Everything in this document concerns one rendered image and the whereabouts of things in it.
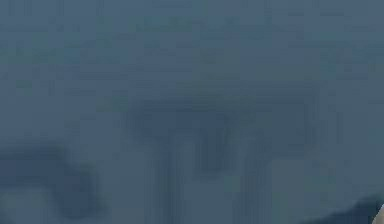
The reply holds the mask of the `pale beige rounded object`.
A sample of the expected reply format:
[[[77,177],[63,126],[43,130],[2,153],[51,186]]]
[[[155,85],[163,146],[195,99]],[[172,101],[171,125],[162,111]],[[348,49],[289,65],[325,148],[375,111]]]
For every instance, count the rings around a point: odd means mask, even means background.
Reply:
[[[384,224],[384,204],[381,206],[377,215],[374,217],[372,224]]]

